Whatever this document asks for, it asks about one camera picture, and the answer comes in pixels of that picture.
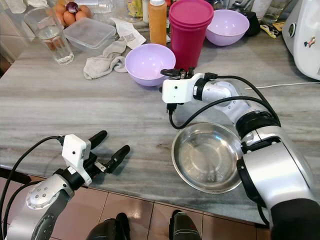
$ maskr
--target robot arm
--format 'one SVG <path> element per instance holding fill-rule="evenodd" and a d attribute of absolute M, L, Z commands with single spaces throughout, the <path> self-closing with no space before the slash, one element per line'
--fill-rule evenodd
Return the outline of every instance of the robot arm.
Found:
<path fill-rule="evenodd" d="M 129 153 L 130 147 L 123 146 L 103 165 L 91 149 L 107 136 L 101 131 L 89 140 L 74 134 L 64 136 L 62 156 L 66 169 L 57 170 L 51 177 L 35 185 L 27 194 L 19 215 L 16 216 L 6 240 L 48 240 L 55 222 L 67 203 L 82 185 L 89 185 L 99 173 L 112 173 Z"/>
<path fill-rule="evenodd" d="M 240 95 L 233 84 L 212 80 L 216 78 L 213 73 L 197 73 L 188 79 L 167 79 L 162 100 L 210 103 Z M 279 122 L 256 102 L 234 100 L 214 107 L 235 124 L 243 151 L 237 170 L 247 196 L 267 208 L 271 238 L 320 239 L 320 205 L 311 192 L 311 169 Z"/>

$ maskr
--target purple bowl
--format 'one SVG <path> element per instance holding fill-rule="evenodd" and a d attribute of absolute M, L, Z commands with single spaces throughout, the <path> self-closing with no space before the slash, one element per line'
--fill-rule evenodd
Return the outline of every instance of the purple bowl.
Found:
<path fill-rule="evenodd" d="M 249 20 L 243 14 L 228 9 L 215 10 L 205 36 L 217 46 L 227 46 L 241 39 L 248 28 Z"/>
<path fill-rule="evenodd" d="M 130 76 L 143 86 L 158 86 L 166 79 L 162 69 L 173 69 L 174 53 L 166 46 L 149 43 L 131 50 L 125 58 L 125 67 Z"/>

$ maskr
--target kitchen counter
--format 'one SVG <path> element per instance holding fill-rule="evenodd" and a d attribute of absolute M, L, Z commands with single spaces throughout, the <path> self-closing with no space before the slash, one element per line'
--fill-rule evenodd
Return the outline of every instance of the kitchen counter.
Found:
<path fill-rule="evenodd" d="M 114 174 L 100 174 L 92 187 L 185 206 L 217 215 L 262 223 L 242 185 L 224 194 L 200 192 L 185 183 L 171 160 L 177 130 L 156 87 L 142 87 L 128 73 L 112 72 L 95 80 L 83 77 L 89 52 L 74 52 L 68 65 L 56 64 L 34 42 L 0 79 L 0 166 L 11 168 L 34 143 L 52 135 L 89 138 L 100 130 L 108 138 L 93 152 L 101 161 L 123 145 L 131 152 Z M 312 82 L 296 68 L 281 37 L 265 33 L 227 47 L 204 42 L 196 73 L 238 75 L 256 86 Z M 314 194 L 320 200 L 320 84 L 261 89 L 278 113 L 284 130 L 310 164 Z M 254 96 L 252 90 L 247 94 Z M 178 106 L 182 123 L 202 103 Z M 215 122 L 234 130 L 221 112 L 208 109 L 193 122 Z M 18 170 L 49 177 L 65 168 L 61 146 L 51 140 L 36 148 Z"/>

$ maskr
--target sauce bottle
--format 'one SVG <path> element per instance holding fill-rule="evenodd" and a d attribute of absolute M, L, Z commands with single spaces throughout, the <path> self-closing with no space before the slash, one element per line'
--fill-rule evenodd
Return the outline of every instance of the sauce bottle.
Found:
<path fill-rule="evenodd" d="M 148 6 L 150 42 L 167 45 L 167 4 L 165 0 L 150 0 Z"/>

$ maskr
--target pink lid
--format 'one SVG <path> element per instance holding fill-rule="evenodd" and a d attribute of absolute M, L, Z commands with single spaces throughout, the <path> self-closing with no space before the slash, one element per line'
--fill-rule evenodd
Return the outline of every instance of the pink lid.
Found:
<path fill-rule="evenodd" d="M 213 7 L 205 0 L 180 0 L 172 4 L 169 20 L 181 27 L 199 28 L 211 23 Z"/>

